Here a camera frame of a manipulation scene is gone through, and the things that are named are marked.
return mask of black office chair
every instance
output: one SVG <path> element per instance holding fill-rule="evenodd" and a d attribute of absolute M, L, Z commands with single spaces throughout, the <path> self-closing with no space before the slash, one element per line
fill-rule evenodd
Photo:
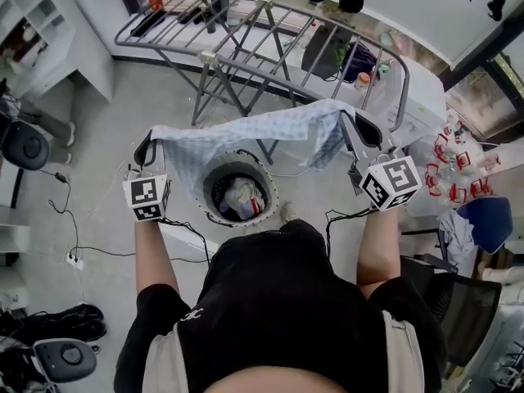
<path fill-rule="evenodd" d="M 442 327 L 449 361 L 465 367 L 490 329 L 502 286 L 498 282 L 466 278 L 456 273 L 436 273 L 438 268 L 414 258 L 401 257 L 401 275 L 414 284 Z"/>

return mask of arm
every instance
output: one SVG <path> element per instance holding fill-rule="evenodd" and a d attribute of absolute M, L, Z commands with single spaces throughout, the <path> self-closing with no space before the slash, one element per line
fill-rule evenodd
<path fill-rule="evenodd" d="M 134 241 L 137 250 L 137 293 L 151 285 L 166 284 L 179 294 L 177 278 L 174 276 L 158 223 L 135 223 Z"/>
<path fill-rule="evenodd" d="M 367 218 L 357 264 L 357 287 L 366 298 L 400 276 L 398 214 L 394 208 Z"/>

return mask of towel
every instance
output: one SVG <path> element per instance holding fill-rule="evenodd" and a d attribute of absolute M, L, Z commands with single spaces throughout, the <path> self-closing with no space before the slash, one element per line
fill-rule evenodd
<path fill-rule="evenodd" d="M 239 118 L 207 129 L 157 125 L 152 129 L 151 139 L 162 141 L 165 155 L 176 169 L 180 183 L 194 198 L 195 184 L 203 178 L 201 173 L 214 156 L 243 148 L 242 144 L 250 140 L 307 141 L 312 125 L 317 130 L 316 141 L 305 165 L 324 169 L 344 144 L 338 122 L 342 111 L 355 118 L 351 105 L 324 99 L 297 108 Z"/>
<path fill-rule="evenodd" d="M 439 222 L 439 229 L 444 231 L 445 242 L 448 243 L 448 261 L 456 266 L 475 247 L 472 236 L 474 226 L 455 210 L 447 210 L 439 217 Z"/>

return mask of gray pants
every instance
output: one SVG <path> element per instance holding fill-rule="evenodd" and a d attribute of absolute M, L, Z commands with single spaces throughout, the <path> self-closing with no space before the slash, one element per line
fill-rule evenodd
<path fill-rule="evenodd" d="M 33 103 L 22 100 L 18 119 L 27 124 L 37 125 L 46 133 L 53 136 L 50 143 L 49 162 L 66 163 L 69 160 L 69 151 L 66 144 L 71 139 L 73 129 L 69 124 L 56 120 L 46 112 L 39 109 Z"/>

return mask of person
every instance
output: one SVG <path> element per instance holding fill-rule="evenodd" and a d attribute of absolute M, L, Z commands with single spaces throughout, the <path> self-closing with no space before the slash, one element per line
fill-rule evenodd
<path fill-rule="evenodd" d="M 445 340 L 400 276 L 397 210 L 367 217 L 352 284 L 334 274 L 322 235 L 287 202 L 279 231 L 219 248 L 192 309 L 180 298 L 158 224 L 136 223 L 138 312 L 115 392 L 393 391 L 383 310 L 413 325 L 421 390 L 438 391 Z"/>

